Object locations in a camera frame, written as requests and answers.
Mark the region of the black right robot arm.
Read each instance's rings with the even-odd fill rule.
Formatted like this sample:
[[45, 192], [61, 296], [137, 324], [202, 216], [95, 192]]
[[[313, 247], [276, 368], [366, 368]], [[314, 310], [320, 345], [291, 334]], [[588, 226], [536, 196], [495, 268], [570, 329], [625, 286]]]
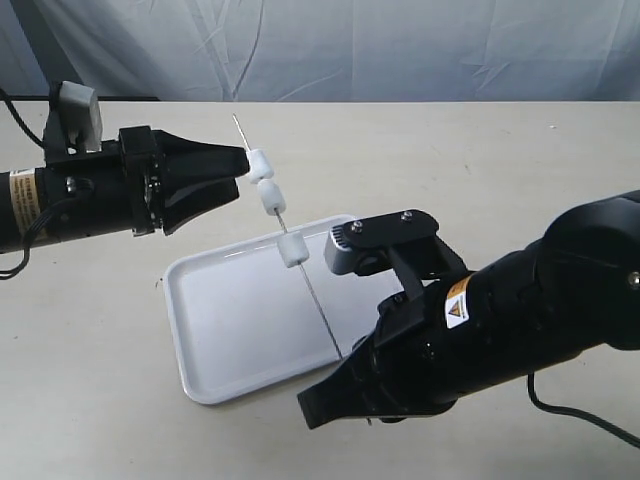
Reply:
[[298, 402], [309, 428], [432, 417], [470, 394], [608, 345], [639, 346], [639, 195], [574, 207], [538, 240], [472, 270], [420, 210], [333, 227], [336, 275], [393, 272], [373, 330]]

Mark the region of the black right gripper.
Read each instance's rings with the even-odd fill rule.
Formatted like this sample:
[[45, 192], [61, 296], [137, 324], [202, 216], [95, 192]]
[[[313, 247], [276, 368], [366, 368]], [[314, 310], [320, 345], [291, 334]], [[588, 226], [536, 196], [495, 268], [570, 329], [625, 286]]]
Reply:
[[342, 419], [433, 417], [480, 386], [478, 282], [436, 282], [392, 306], [324, 380], [297, 395], [309, 429]]

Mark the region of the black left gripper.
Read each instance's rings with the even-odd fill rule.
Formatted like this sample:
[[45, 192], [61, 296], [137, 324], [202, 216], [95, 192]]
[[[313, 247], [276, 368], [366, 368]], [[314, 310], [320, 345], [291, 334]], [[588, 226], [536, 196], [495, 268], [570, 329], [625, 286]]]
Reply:
[[235, 178], [249, 172], [241, 147], [188, 140], [150, 126], [122, 128], [118, 142], [134, 236], [158, 229], [172, 235], [235, 201]]

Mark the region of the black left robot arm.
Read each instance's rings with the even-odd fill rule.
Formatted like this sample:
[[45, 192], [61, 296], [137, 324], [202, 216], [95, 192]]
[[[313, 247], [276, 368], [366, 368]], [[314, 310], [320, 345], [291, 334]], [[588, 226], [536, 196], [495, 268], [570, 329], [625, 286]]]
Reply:
[[235, 201], [249, 171], [241, 147], [187, 140], [149, 126], [123, 128], [98, 152], [48, 154], [40, 168], [1, 175], [1, 250], [120, 231], [165, 235]]

